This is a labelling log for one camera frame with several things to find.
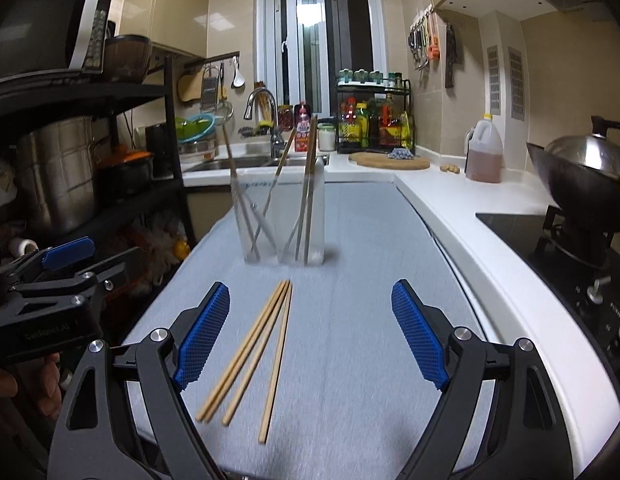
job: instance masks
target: stainless steel sink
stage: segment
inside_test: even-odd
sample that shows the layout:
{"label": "stainless steel sink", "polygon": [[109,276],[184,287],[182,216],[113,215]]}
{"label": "stainless steel sink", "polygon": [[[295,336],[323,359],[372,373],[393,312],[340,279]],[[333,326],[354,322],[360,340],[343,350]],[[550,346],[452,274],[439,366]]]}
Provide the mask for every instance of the stainless steel sink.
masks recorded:
{"label": "stainless steel sink", "polygon": [[[330,161],[329,155],[323,155],[323,165],[327,166]],[[258,156],[244,156],[242,158],[235,158],[234,163],[237,169],[241,168],[269,168],[277,167],[279,165],[278,158],[269,158],[267,155]],[[286,166],[305,166],[305,157],[295,156],[289,157],[285,160]],[[211,162],[202,162],[197,166],[186,170],[187,173],[192,171],[210,171],[210,170],[229,170],[230,160],[227,158],[221,160],[212,160]]]}

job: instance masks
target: faucet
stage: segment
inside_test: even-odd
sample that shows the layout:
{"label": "faucet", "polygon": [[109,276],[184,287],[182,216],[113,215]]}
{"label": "faucet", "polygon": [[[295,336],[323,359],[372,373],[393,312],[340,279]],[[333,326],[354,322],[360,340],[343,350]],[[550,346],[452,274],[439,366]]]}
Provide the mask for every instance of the faucet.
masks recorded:
{"label": "faucet", "polygon": [[277,159],[285,149],[285,140],[283,140],[283,137],[281,137],[281,132],[279,131],[279,125],[277,123],[277,100],[274,99],[272,92],[263,86],[255,88],[248,96],[248,102],[245,105],[245,113],[243,118],[247,121],[251,120],[252,109],[254,108],[254,99],[256,99],[257,95],[261,93],[266,94],[273,124],[272,131],[270,133],[270,158]]}

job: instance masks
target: black glass stovetop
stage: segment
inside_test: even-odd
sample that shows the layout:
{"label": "black glass stovetop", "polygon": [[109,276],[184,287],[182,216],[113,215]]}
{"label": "black glass stovetop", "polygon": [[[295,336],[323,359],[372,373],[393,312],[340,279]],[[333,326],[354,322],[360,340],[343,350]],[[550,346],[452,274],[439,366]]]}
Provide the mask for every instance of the black glass stovetop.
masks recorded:
{"label": "black glass stovetop", "polygon": [[[620,254],[606,248],[604,263],[590,266],[577,261],[550,240],[551,233],[544,230],[547,216],[489,213],[476,216],[523,258],[576,320],[603,362],[620,402]],[[602,303],[592,302],[587,288],[595,279],[608,276],[610,283],[599,289]],[[560,328],[556,336],[562,337]]]}

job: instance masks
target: black wok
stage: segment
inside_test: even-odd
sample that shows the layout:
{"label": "black wok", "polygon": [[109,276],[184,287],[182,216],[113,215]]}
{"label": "black wok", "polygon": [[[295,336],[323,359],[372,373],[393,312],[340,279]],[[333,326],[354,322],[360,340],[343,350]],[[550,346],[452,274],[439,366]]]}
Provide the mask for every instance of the black wok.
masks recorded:
{"label": "black wok", "polygon": [[620,231],[620,179],[527,143],[541,181],[567,218],[599,232]]}

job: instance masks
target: microwave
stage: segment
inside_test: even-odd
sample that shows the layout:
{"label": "microwave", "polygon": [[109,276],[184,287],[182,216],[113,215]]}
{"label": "microwave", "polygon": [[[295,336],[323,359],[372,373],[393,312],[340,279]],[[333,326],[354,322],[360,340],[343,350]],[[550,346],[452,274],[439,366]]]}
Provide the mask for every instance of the microwave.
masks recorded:
{"label": "microwave", "polygon": [[0,26],[0,83],[101,73],[110,0],[17,0]]}

